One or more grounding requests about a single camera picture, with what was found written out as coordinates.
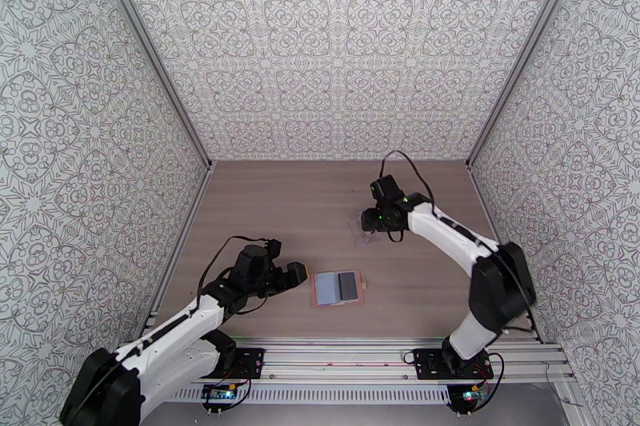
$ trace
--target ornate patterned wall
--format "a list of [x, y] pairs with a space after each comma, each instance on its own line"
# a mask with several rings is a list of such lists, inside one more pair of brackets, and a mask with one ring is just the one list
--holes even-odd
[[202, 172], [114, 0], [0, 0], [0, 423], [133, 338]]
[[640, 0], [565, 0], [474, 166], [600, 424], [640, 424]]
[[135, 0], [221, 159], [468, 153], [542, 0]]

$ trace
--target black mounting bracket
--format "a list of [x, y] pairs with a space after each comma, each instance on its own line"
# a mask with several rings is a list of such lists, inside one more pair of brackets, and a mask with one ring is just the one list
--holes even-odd
[[204, 379], [259, 379], [262, 375], [262, 364], [265, 358], [264, 348], [236, 348], [233, 364], [225, 369], [222, 361], [214, 371]]
[[412, 353], [414, 354], [415, 372], [419, 380], [459, 379], [480, 381], [485, 378], [494, 378], [489, 356], [484, 350], [469, 360], [455, 374], [450, 372], [442, 358], [441, 348], [416, 348], [412, 350]]

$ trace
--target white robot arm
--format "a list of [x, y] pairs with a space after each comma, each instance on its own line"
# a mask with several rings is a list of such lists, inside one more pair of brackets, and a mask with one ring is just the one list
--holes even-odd
[[[442, 358], [450, 376], [456, 377], [511, 320], [529, 309], [535, 291], [524, 253], [516, 244], [500, 245], [456, 222], [435, 205], [425, 186], [430, 198], [419, 193], [406, 196], [394, 178], [383, 177], [381, 171], [371, 183], [376, 206], [362, 214], [362, 229], [386, 232], [393, 242], [402, 241], [406, 230], [416, 233], [438, 246], [471, 278], [470, 311], [442, 343]], [[399, 240], [392, 238], [393, 232], [400, 232]]]
[[273, 259], [279, 253], [275, 240], [247, 245], [233, 267], [204, 287], [203, 275], [198, 296], [180, 313], [113, 353], [104, 348], [93, 352], [62, 407], [61, 423], [137, 426], [176, 390], [214, 371], [218, 362], [230, 370], [235, 342], [218, 326], [241, 312], [249, 297], [266, 299], [307, 278], [299, 262], [289, 263], [286, 271], [277, 267]]

